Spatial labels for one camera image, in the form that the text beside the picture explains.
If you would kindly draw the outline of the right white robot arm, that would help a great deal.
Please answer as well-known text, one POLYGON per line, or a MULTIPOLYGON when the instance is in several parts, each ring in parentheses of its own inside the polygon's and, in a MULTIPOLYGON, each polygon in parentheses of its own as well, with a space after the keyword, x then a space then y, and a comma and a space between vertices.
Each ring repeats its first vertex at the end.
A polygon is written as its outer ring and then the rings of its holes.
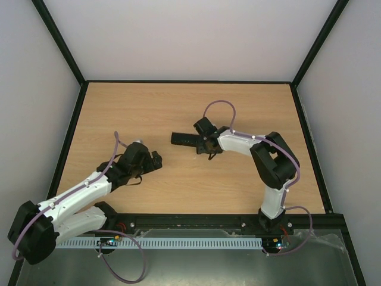
POLYGON ((286 212, 286 194, 301 177, 300 163, 282 136, 277 132, 250 135, 227 126, 218 129, 206 117, 193 126, 210 159, 224 151, 252 157, 265 185, 264 200, 258 210, 258 223, 268 234, 277 230, 286 212))

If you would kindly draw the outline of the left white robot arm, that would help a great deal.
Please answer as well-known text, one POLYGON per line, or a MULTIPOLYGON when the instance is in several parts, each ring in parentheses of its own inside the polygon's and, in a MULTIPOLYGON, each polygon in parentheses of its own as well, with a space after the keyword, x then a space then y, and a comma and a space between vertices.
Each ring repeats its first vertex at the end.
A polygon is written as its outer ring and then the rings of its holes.
POLYGON ((163 159, 157 151, 150 152, 142 143, 133 142, 123 154, 114 153, 85 180, 62 194, 38 204, 23 203, 8 233, 14 245, 13 258, 35 265, 45 260, 58 244, 101 229, 107 221, 105 207, 82 208, 162 166, 163 159))

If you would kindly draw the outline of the black glasses case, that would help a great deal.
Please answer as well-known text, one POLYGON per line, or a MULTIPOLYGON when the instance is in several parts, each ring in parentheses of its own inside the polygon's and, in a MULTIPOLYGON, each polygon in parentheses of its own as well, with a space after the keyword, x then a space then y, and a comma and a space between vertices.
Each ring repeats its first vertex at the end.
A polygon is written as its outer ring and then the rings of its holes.
POLYGON ((171 134, 171 144, 173 145, 179 145, 179 146, 186 146, 186 147, 197 147, 198 143, 200 141, 200 136, 196 134, 189 134, 189 133, 178 133, 173 132, 171 134))

